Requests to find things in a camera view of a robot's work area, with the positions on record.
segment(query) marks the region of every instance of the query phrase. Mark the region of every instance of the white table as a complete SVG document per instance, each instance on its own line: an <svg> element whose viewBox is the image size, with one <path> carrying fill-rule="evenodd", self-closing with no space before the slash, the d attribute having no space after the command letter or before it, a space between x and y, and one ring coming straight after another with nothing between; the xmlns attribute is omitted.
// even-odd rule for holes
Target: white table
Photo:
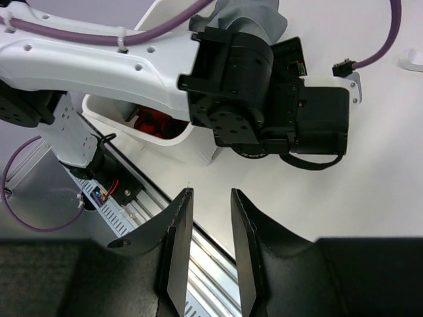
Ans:
<svg viewBox="0 0 423 317"><path fill-rule="evenodd" d="M181 7L192 0L177 2ZM310 75L329 75L332 64L346 57L367 58L388 33L388 0L281 2L289 22L282 39L301 37ZM123 135L115 144L171 197L193 187L195 220L232 254L231 188L309 240L423 235L423 74L397 65L403 51L423 51L423 2L403 2L397 42L360 71L364 101L351 109L348 154L333 168L307 172L277 156L247 160L230 149L219 150L209 167L196 168L151 150L135 152ZM163 18L160 11L149 12L149 23Z"/></svg>

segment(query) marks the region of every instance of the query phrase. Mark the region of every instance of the gray cloth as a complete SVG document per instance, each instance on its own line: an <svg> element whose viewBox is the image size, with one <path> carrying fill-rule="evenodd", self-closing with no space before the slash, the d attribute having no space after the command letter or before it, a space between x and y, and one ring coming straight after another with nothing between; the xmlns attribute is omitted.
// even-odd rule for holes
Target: gray cloth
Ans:
<svg viewBox="0 0 423 317"><path fill-rule="evenodd" d="M204 31L207 26L253 34L268 44L275 44L288 26L278 13L279 0L217 0L209 17L196 15L190 30Z"/></svg>

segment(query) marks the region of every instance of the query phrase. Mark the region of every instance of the white container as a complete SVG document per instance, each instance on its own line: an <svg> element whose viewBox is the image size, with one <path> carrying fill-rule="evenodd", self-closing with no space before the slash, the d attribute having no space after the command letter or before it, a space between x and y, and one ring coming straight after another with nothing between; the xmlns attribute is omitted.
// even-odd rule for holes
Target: white container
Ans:
<svg viewBox="0 0 423 317"><path fill-rule="evenodd" d="M191 123L182 134L170 140L138 131L133 128L137 117L130 122L125 122L112 99L88 94L83 99L82 109L84 115L124 132L145 147L188 164L207 166L212 162L213 154L217 149L213 131L194 127Z"/></svg>

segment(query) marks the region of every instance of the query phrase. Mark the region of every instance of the robotic arm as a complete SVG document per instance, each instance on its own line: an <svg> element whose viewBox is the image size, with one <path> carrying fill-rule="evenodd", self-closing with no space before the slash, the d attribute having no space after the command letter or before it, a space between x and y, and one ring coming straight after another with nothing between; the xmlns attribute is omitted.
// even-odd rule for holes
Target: robotic arm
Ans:
<svg viewBox="0 0 423 317"><path fill-rule="evenodd" d="M116 47L13 28L10 14L42 26L116 36ZM36 127L76 177L109 182L116 167L67 91L140 104L213 129L217 145L251 159L277 154L290 162L290 152L346 153L349 107L361 100L359 85L307 76L299 38L269 46L250 34L207 28L122 49L119 34L137 31L53 17L18 2L0 8L0 15L0 118Z"/></svg>

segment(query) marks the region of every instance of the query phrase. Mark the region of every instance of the cable connector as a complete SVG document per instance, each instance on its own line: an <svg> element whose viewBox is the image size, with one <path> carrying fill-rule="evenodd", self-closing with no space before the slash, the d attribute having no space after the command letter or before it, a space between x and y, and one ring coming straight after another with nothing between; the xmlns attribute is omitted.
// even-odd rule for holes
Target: cable connector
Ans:
<svg viewBox="0 0 423 317"><path fill-rule="evenodd" d="M16 31L16 28L14 28L11 24L12 18L13 18L12 12L7 10L3 17L3 20L5 21L6 31L9 31L10 33L13 33L14 31Z"/></svg>
<svg viewBox="0 0 423 317"><path fill-rule="evenodd" d="M332 72L335 77L345 78L352 74L354 71L352 65L355 61L350 61L348 58L345 59L342 63L335 64L332 67Z"/></svg>
<svg viewBox="0 0 423 317"><path fill-rule="evenodd" d="M122 26L118 26L118 46L119 52L126 53L128 52L127 47L125 46L125 36L126 36L126 29Z"/></svg>

